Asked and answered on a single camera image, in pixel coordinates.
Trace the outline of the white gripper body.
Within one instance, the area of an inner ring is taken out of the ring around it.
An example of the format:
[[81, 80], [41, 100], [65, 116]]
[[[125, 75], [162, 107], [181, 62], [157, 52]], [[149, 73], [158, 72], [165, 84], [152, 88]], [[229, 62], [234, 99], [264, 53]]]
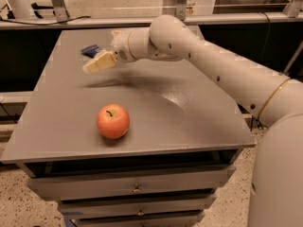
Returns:
[[116, 58], [121, 62], [131, 62], [133, 56], [129, 47], [130, 29], [121, 30], [117, 36], [113, 37], [111, 47], [113, 48]]

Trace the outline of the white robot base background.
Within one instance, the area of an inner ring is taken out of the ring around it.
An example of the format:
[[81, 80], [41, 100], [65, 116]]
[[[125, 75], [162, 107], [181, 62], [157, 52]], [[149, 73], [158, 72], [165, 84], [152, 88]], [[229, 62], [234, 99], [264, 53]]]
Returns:
[[29, 0], [6, 0], [16, 19], [35, 19], [36, 15]]

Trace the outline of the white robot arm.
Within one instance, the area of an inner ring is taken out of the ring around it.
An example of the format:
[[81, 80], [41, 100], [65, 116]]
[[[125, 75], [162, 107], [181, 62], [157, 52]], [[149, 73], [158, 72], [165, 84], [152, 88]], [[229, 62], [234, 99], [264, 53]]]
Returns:
[[83, 66], [93, 74], [140, 59], [185, 59], [268, 127], [258, 145], [247, 227], [303, 227], [303, 83], [197, 36], [170, 15], [118, 30], [112, 50]]

